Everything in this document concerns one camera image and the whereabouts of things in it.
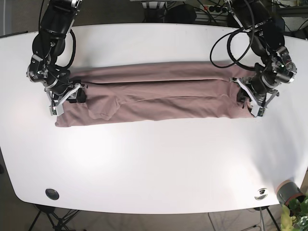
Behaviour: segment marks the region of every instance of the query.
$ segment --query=green leaf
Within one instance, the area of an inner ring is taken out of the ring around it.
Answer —
[[[282,214],[290,216],[290,209],[285,205],[282,205]]]
[[[303,213],[308,213],[308,200],[305,200],[300,204],[300,209]]]
[[[297,223],[299,227],[307,227],[308,228],[308,216],[303,216]]]
[[[281,229],[290,229],[291,227],[292,227],[292,219],[290,218],[290,214],[283,212],[281,214]]]
[[[289,203],[289,208],[292,211],[296,211],[298,208],[300,208],[300,202],[298,199],[292,199]]]

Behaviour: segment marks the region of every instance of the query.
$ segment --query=power strip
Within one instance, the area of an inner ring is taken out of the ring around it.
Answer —
[[[208,10],[213,15],[228,15],[228,8],[225,6],[200,5],[201,10]]]

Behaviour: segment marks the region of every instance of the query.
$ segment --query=plant pot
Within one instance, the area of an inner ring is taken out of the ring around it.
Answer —
[[[298,186],[290,180],[286,180],[278,186],[276,196],[279,203],[286,206],[289,205],[292,199],[297,198],[300,202],[303,202],[305,199],[305,195]]]

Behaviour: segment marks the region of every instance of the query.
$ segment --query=metal stand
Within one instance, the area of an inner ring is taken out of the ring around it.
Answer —
[[[276,228],[277,228],[277,231],[281,231],[280,228],[279,228],[279,226],[278,226],[278,224],[277,224],[277,222],[276,222],[276,220],[275,220],[275,218],[273,217],[272,213],[270,212],[268,206],[259,207],[259,208],[254,208],[254,210],[260,211],[260,225],[261,225],[261,226],[259,226],[259,224],[253,225],[253,226],[248,227],[248,228],[246,228],[246,229],[243,229],[243,230],[241,230],[241,231],[248,231],[248,230],[251,230],[251,229],[254,229],[254,228],[259,228],[260,231],[265,231],[265,224],[264,224],[263,214],[262,214],[262,211],[265,210],[265,209],[267,210],[267,212],[269,213],[270,218],[271,218],[272,221],[274,222],[274,224],[275,224],[275,226],[276,226]],[[213,230],[216,231],[215,226],[214,226],[214,224],[213,224],[213,221],[212,221],[212,219],[211,219],[211,217],[210,217],[210,213],[207,213],[207,215],[208,215],[208,218],[210,219],[210,222],[211,222],[211,225],[212,225],[212,227],[213,227]]]
[[[46,216],[48,217],[50,223],[52,224],[52,228],[55,230],[55,231],[76,231],[76,230],[70,230],[66,224],[71,221],[79,212],[80,210],[72,210],[70,209],[67,214],[63,217],[63,218],[59,218],[55,213],[54,213],[54,210],[55,210],[55,207],[50,207],[50,206],[44,206],[44,205],[35,205],[38,209],[39,209],[39,212],[37,214],[37,216],[35,217],[34,221],[32,222],[32,225],[31,227],[29,228],[29,231],[32,231],[35,223],[37,222],[40,214],[43,212],[46,214]],[[54,216],[56,219],[57,219],[57,224],[55,225],[51,216]]]
[[[0,165],[0,174],[4,173],[4,167],[2,165]]]

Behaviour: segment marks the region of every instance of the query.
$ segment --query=cloth fold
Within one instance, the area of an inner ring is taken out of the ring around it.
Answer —
[[[85,103],[64,103],[56,126],[163,120],[173,118],[252,117],[236,101],[232,78],[253,76],[232,66],[204,62],[106,67],[71,75],[88,85]]]

